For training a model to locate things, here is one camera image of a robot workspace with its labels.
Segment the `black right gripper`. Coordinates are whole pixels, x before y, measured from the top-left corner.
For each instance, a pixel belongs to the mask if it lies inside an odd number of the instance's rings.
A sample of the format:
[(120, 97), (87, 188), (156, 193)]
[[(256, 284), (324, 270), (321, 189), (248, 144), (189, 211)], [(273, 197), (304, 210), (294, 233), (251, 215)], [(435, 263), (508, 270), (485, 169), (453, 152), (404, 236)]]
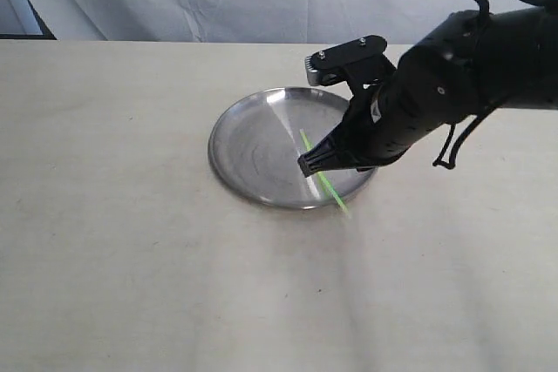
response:
[(397, 145), (391, 134), (384, 133), (384, 117), (377, 121), (372, 117), (374, 111), (382, 113), (381, 90), (380, 85), (370, 85), (355, 94), (340, 124), (297, 159), (304, 178), (319, 172), (388, 166), (407, 152), (407, 145)]

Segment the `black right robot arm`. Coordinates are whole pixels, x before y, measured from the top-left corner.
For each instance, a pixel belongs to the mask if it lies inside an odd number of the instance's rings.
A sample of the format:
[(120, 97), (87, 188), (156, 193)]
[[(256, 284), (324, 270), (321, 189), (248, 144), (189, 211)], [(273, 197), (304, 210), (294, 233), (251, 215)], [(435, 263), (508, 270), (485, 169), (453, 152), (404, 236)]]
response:
[(369, 35), (306, 58), (311, 85), (345, 83), (352, 97), (340, 123), (298, 159), (304, 176), (391, 165), (442, 125), (466, 121), (434, 161), (452, 169), (494, 111), (557, 106), (557, 0), (486, 16), (454, 12), (397, 63), (386, 47)]

